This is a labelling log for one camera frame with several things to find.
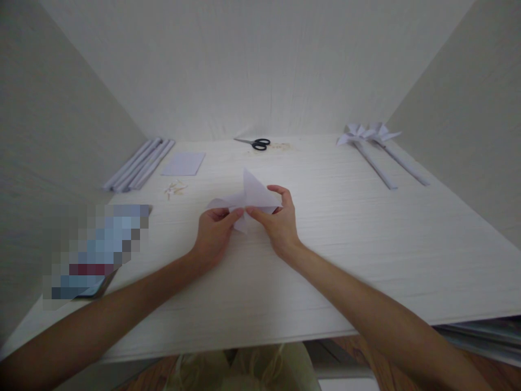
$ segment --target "fingers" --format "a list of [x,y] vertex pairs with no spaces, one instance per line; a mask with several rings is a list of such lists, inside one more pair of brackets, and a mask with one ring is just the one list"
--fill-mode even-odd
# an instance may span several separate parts
[[270,215],[267,213],[264,213],[260,209],[253,207],[253,206],[247,206],[246,212],[253,217],[255,220],[257,220],[262,225],[266,226],[266,224],[269,222]]
[[219,224],[225,225],[227,228],[231,228],[235,222],[240,219],[240,217],[244,214],[244,209],[237,208],[228,216],[226,216]]
[[224,219],[229,212],[228,208],[214,208],[207,210],[205,214],[210,216],[215,222],[218,222]]
[[268,185],[268,190],[279,193],[282,196],[282,206],[293,206],[291,193],[285,187],[279,185]]

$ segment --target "white table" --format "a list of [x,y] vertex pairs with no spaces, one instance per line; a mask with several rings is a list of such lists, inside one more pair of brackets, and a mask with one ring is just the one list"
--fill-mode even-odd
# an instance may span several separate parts
[[[387,154],[367,146],[398,185],[389,191],[336,136],[272,138],[256,152],[235,141],[178,143],[141,191],[113,204],[151,204],[148,249],[134,254],[110,291],[186,253],[198,215],[213,198],[242,189],[247,167],[262,183],[289,188],[302,241],[376,286],[431,324],[521,313],[521,253],[418,163],[423,187]],[[412,159],[394,144],[401,156]],[[176,152],[206,152],[183,195],[167,200],[174,178],[160,176]],[[2,356],[84,305],[43,311],[41,299]],[[355,333],[304,278],[278,259],[256,222],[234,232],[222,264],[174,296],[110,349],[104,362]]]

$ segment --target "black scissors handle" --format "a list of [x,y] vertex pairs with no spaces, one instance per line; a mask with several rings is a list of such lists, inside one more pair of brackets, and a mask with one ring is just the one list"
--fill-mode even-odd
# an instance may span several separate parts
[[251,146],[256,150],[267,150],[269,144],[271,144],[271,141],[267,138],[258,138],[251,143]]

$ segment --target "left hand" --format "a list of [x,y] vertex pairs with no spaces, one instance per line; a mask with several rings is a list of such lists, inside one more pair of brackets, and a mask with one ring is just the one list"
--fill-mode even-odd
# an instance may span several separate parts
[[228,208],[210,209],[199,217],[199,231],[192,253],[210,270],[223,259],[233,224],[243,215],[244,209],[229,212]]

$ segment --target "hand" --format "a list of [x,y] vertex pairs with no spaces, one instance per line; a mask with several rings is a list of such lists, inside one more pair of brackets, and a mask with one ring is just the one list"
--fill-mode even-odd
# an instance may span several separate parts
[[272,215],[253,206],[247,206],[246,211],[264,226],[275,253],[283,260],[288,261],[293,251],[302,246],[297,234],[295,207],[288,189],[282,186],[269,185],[268,190],[282,195],[282,208],[277,208]]
[[208,271],[223,259],[233,224],[243,215],[242,208],[229,212],[228,208],[210,209],[199,217],[199,231],[191,253]]

